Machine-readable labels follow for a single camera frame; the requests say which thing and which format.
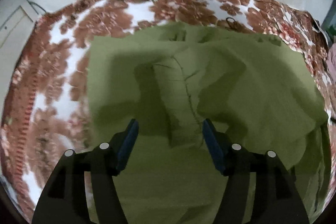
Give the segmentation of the olive green large garment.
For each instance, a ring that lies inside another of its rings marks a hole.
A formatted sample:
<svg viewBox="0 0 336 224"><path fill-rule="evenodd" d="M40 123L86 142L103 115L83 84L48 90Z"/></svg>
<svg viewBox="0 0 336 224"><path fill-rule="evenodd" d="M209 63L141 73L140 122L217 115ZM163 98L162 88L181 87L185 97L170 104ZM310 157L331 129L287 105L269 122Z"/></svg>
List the olive green large garment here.
<svg viewBox="0 0 336 224"><path fill-rule="evenodd" d="M325 101L302 54L273 35L172 23L91 40L87 78L94 138L131 119L139 136L115 184L129 223L211 223L227 178L201 125L249 151L275 151L296 175L310 221L330 179Z"/></svg>

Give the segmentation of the floral brown red blanket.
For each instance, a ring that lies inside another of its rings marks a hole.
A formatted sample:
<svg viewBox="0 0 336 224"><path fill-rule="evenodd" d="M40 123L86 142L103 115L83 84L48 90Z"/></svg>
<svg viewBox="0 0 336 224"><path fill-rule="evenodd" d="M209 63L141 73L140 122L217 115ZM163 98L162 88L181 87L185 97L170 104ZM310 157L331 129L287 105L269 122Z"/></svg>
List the floral brown red blanket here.
<svg viewBox="0 0 336 224"><path fill-rule="evenodd" d="M277 35L302 53L325 100L335 143L335 82L327 36L309 12L275 0L77 0L38 17L19 59L2 58L8 82L1 121L1 182L18 217L30 222L42 187L62 152L88 147L84 81L88 40L122 37L181 21Z"/></svg>

